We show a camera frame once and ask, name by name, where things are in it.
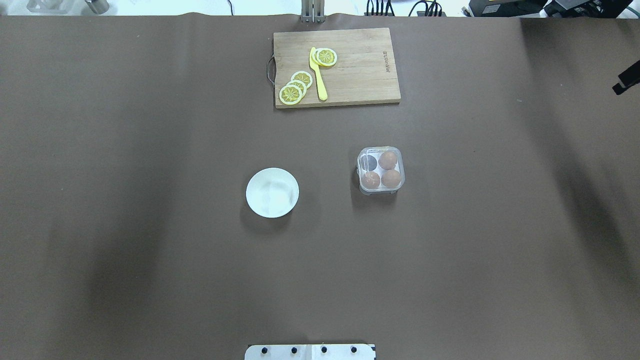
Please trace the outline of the lemon slice middle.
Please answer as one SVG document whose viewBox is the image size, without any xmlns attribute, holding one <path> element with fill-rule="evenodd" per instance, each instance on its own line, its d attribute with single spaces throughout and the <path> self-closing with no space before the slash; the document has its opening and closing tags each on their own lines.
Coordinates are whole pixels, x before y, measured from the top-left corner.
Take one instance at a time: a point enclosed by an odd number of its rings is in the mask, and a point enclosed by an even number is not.
<svg viewBox="0 0 640 360">
<path fill-rule="evenodd" d="M 297 87 L 301 91 L 302 97 L 304 97 L 307 93 L 307 85 L 302 80 L 293 79 L 293 80 L 290 80 L 290 82 L 288 82 L 287 85 Z"/>
</svg>

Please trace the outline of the white bowl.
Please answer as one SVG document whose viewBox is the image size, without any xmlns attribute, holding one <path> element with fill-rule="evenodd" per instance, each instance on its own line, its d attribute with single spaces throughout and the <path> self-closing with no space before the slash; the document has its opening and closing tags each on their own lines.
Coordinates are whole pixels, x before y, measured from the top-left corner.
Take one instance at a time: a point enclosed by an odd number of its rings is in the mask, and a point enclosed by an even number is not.
<svg viewBox="0 0 640 360">
<path fill-rule="evenodd" d="M 246 202 L 257 215 L 275 219 L 290 213 L 297 205 L 300 187 L 288 171 L 270 167 L 254 174 L 246 187 Z"/>
</svg>

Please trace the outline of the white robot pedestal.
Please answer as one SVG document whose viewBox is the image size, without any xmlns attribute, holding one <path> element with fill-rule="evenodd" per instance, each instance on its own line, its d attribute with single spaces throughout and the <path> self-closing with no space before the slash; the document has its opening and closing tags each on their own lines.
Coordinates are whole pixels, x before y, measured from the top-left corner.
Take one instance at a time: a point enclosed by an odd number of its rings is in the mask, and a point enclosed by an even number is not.
<svg viewBox="0 0 640 360">
<path fill-rule="evenodd" d="M 374 344 L 254 344 L 247 347 L 245 360 L 376 360 Z"/>
</svg>

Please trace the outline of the brown egg from bowl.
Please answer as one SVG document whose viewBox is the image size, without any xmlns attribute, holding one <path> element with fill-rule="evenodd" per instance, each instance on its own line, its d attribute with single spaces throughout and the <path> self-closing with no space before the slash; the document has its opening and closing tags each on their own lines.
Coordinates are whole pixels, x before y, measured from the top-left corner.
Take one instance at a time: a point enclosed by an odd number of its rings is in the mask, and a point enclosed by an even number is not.
<svg viewBox="0 0 640 360">
<path fill-rule="evenodd" d="M 376 191 L 381 184 L 381 178 L 375 171 L 366 171 L 360 178 L 360 185 L 368 192 Z"/>
</svg>

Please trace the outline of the aluminium frame post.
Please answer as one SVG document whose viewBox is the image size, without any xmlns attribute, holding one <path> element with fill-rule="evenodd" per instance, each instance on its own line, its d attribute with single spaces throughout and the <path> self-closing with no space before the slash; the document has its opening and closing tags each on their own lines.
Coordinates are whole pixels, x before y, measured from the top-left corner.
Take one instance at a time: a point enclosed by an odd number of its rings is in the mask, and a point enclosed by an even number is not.
<svg viewBox="0 0 640 360">
<path fill-rule="evenodd" d="M 304 24 L 321 24 L 326 20 L 324 0 L 302 0 L 301 22 Z"/>
</svg>

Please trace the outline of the yellow toy knife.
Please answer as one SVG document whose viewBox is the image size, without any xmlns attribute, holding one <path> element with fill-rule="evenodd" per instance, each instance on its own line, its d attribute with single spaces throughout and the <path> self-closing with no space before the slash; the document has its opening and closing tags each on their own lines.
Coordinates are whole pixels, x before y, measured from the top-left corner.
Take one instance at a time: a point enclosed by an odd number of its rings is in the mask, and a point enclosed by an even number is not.
<svg viewBox="0 0 640 360">
<path fill-rule="evenodd" d="M 309 58 L 308 58 L 309 67 L 314 72 L 314 76 L 315 76 L 314 84 L 317 89 L 318 100 L 326 101 L 329 98 L 329 94 L 327 92 L 326 86 L 322 79 L 320 65 L 315 60 L 315 57 L 314 57 L 315 54 L 316 54 L 316 47 L 311 47 L 309 52 Z"/>
</svg>

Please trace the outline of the brown egg in box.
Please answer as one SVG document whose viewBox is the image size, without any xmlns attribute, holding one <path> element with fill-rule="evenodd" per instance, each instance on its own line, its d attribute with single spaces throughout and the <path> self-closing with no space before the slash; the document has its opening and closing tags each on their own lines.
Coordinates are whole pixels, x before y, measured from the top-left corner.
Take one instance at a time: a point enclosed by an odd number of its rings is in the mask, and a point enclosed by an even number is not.
<svg viewBox="0 0 640 360">
<path fill-rule="evenodd" d="M 398 160 L 399 158 L 397 153 L 389 150 L 380 155 L 378 158 L 378 164 L 382 169 L 390 171 L 396 168 Z"/>
<path fill-rule="evenodd" d="M 382 174 L 381 183 L 387 189 L 395 189 L 402 182 L 402 173 L 395 169 L 387 170 Z"/>
</svg>

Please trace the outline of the wooden cutting board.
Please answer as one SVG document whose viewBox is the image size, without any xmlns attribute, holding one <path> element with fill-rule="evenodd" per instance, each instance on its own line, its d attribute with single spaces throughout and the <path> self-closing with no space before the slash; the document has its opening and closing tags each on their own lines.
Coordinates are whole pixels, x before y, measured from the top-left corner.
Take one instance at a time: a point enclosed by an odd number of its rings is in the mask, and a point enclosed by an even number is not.
<svg viewBox="0 0 640 360">
<path fill-rule="evenodd" d="M 297 109 L 374 104 L 396 104 L 402 100 L 393 40 L 388 27 L 275 32 L 273 35 L 274 102 L 286 109 L 279 93 L 298 71 L 311 77 L 312 48 L 331 49 L 337 60 L 318 66 L 327 99 L 318 96 L 317 82 L 295 104 Z"/>
</svg>

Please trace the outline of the lemon slice on knife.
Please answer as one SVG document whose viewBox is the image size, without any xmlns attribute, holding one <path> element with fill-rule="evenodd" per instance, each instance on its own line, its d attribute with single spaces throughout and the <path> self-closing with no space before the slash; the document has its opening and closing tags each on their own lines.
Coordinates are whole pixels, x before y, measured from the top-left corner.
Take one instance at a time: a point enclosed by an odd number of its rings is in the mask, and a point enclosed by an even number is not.
<svg viewBox="0 0 640 360">
<path fill-rule="evenodd" d="M 338 53 L 332 48 L 316 48 L 313 53 L 313 60 L 319 66 L 331 68 L 338 62 Z"/>
</svg>

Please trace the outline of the clear plastic egg box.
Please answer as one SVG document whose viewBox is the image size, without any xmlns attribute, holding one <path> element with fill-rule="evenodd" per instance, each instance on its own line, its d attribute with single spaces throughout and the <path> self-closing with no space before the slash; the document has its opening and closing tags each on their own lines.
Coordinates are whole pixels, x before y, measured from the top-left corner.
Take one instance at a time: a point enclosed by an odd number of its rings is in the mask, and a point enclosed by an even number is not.
<svg viewBox="0 0 640 360">
<path fill-rule="evenodd" d="M 361 176 L 368 171 L 375 171 L 380 178 L 387 171 L 382 169 L 378 164 L 378 158 L 380 155 L 386 151 L 393 151 L 397 153 L 398 162 L 395 166 L 395 170 L 399 171 L 402 174 L 402 182 L 396 188 L 387 188 L 382 183 L 379 185 L 379 188 L 374 191 L 366 191 L 361 186 Z M 368 146 L 363 148 L 358 157 L 356 158 L 356 174 L 358 178 L 358 184 L 360 191 L 365 195 L 377 195 L 377 194 L 395 194 L 399 191 L 405 183 L 406 174 L 403 164 L 402 152 L 398 150 L 395 146 Z"/>
</svg>

